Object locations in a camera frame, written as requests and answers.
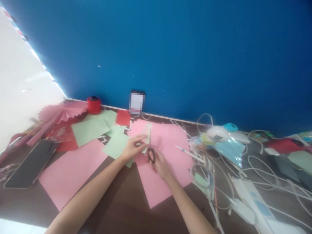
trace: paper fan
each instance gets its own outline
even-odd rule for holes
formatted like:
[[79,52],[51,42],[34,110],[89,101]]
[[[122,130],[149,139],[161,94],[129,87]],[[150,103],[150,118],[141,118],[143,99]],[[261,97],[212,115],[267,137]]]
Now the paper fan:
[[87,103],[81,101],[65,102],[58,105],[49,105],[44,107],[39,113],[39,119],[43,122],[49,121],[55,115],[55,123],[67,121],[69,118],[74,118],[87,111]]
[[69,118],[74,118],[86,111],[87,103],[82,101],[70,101],[44,107],[39,113],[39,119],[44,122],[44,125],[39,132],[27,142],[27,145],[34,145],[52,124],[59,124],[61,121],[67,121]]

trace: red tape roll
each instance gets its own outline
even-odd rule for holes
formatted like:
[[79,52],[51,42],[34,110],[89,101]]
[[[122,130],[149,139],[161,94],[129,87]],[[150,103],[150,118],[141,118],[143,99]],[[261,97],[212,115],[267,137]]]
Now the red tape roll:
[[101,112],[101,100],[98,97],[88,97],[87,103],[89,114],[99,114]]

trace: person's left hand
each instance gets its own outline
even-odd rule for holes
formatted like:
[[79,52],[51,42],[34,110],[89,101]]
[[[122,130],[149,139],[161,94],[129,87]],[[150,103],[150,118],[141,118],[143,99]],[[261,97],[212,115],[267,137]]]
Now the person's left hand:
[[142,152],[149,144],[144,143],[142,140],[145,139],[147,135],[139,134],[134,138],[130,138],[127,142],[124,151],[121,153],[120,158],[123,158],[127,162],[133,159],[138,153]]

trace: black phone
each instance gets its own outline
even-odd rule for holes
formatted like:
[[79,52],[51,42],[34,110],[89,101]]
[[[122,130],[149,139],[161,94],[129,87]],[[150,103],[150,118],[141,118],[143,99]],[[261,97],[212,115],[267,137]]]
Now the black phone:
[[29,188],[49,162],[58,143],[50,140],[41,140],[32,149],[29,155],[11,175],[4,185],[8,189]]
[[129,114],[133,116],[141,116],[144,114],[145,92],[132,90],[129,101]]

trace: black scissor handle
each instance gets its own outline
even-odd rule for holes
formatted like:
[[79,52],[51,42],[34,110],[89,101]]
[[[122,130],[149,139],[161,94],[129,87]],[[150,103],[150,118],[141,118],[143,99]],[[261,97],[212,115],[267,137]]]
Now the black scissor handle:
[[[153,159],[150,157],[150,151],[152,151],[152,154],[153,154]],[[152,164],[155,164],[155,161],[156,161],[156,157],[155,157],[155,151],[152,147],[149,147],[148,150],[147,150],[147,153],[149,155],[149,160],[152,161]]]

